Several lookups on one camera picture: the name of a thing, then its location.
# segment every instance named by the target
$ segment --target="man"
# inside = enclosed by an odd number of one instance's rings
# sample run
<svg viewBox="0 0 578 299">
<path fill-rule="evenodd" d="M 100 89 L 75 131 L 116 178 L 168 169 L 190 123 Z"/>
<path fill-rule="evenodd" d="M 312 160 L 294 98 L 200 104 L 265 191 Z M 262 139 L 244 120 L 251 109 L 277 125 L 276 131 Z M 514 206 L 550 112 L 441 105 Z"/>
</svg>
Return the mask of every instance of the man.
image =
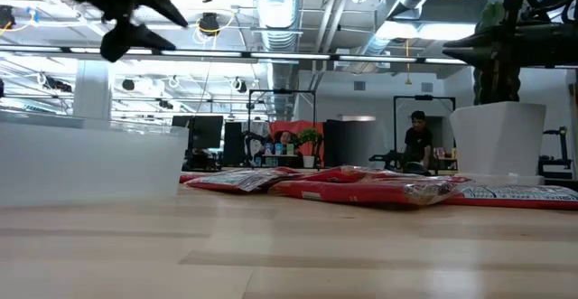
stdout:
<svg viewBox="0 0 578 299">
<path fill-rule="evenodd" d="M 422 163 L 429 168 L 432 155 L 432 132 L 425 126 L 425 113 L 417 110 L 412 114 L 412 128 L 406 132 L 406 150 L 404 164 Z"/>
</svg>

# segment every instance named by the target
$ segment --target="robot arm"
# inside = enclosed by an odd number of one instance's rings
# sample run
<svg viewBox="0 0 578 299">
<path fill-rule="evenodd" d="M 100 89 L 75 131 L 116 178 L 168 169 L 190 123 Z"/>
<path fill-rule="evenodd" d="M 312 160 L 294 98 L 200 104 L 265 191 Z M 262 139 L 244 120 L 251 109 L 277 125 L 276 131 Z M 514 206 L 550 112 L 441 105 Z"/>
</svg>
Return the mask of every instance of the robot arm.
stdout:
<svg viewBox="0 0 578 299">
<path fill-rule="evenodd" d="M 160 35 L 150 31 L 144 24 L 133 25 L 133 11 L 141 5 L 151 7 L 173 23 L 187 27 L 188 23 L 171 0 L 75 0 L 88 2 L 103 12 L 103 21 L 116 20 L 115 28 L 107 33 L 100 48 L 101 55 L 108 61 L 119 60 L 131 47 L 154 50 L 174 50 L 176 47 Z"/>
</svg>

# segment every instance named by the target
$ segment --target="red snack bag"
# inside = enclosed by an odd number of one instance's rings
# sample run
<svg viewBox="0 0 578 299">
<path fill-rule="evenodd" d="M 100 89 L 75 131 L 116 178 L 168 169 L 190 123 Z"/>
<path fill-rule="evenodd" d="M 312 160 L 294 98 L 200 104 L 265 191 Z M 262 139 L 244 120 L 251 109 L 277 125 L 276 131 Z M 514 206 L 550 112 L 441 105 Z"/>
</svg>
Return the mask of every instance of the red snack bag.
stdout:
<svg viewBox="0 0 578 299">
<path fill-rule="evenodd" d="M 578 192 L 558 186 L 471 185 L 442 204 L 578 210 Z"/>
<path fill-rule="evenodd" d="M 290 168 L 236 170 L 212 173 L 186 182 L 187 186 L 212 191 L 254 192 L 302 174 Z"/>
<path fill-rule="evenodd" d="M 182 173 L 181 177 L 179 178 L 179 183 L 186 183 L 188 181 L 192 181 L 195 178 L 199 178 L 206 175 L 207 175 L 206 173 Z"/>
<path fill-rule="evenodd" d="M 299 180 L 311 182 L 358 182 L 364 178 L 396 178 L 400 176 L 415 175 L 367 167 L 341 166 L 304 176 Z"/>
<path fill-rule="evenodd" d="M 276 184 L 270 191 L 298 199 L 316 201 L 424 206 L 456 194 L 468 181 L 453 177 L 415 177 L 353 183 L 289 181 Z"/>
</svg>

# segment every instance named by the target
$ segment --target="wooden table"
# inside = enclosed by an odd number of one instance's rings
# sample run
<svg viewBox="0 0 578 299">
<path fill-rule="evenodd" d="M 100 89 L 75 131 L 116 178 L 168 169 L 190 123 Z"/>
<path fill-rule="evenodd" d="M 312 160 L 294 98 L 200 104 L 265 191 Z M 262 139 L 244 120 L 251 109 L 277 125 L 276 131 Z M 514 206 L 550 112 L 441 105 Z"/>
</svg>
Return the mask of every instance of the wooden table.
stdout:
<svg viewBox="0 0 578 299">
<path fill-rule="evenodd" d="M 3 298 L 578 296 L 578 214 L 385 211 L 180 189 L 175 198 L 0 209 Z"/>
</svg>

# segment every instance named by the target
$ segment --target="clear plastic bin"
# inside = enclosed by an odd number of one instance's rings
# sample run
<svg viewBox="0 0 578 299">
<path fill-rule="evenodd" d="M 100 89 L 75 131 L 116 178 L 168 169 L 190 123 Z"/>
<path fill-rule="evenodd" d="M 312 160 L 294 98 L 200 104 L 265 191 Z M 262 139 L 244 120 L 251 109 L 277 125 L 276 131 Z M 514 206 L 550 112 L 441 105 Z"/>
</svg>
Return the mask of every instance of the clear plastic bin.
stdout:
<svg viewBox="0 0 578 299">
<path fill-rule="evenodd" d="M 173 196 L 188 131 L 0 110 L 0 206 Z"/>
</svg>

